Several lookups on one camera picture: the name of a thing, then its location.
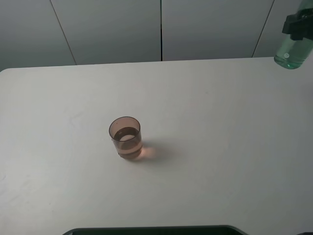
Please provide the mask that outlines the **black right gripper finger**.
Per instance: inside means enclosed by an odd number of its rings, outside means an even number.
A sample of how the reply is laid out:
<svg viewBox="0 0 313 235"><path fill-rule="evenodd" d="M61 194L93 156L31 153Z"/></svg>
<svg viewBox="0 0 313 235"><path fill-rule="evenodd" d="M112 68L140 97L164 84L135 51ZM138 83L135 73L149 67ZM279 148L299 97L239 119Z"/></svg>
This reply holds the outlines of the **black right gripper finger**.
<svg viewBox="0 0 313 235"><path fill-rule="evenodd" d="M282 33L290 35L292 40L313 39L313 16L288 15Z"/></svg>

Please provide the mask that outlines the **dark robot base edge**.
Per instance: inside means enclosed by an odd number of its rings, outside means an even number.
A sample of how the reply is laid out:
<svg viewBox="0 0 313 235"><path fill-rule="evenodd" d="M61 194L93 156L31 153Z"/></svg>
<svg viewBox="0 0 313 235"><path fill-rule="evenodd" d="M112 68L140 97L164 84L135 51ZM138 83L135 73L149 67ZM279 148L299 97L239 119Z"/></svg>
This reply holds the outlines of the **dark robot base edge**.
<svg viewBox="0 0 313 235"><path fill-rule="evenodd" d="M246 235L245 232L228 225L217 226L173 226L173 227L129 227L129 228L77 228L65 235Z"/></svg>

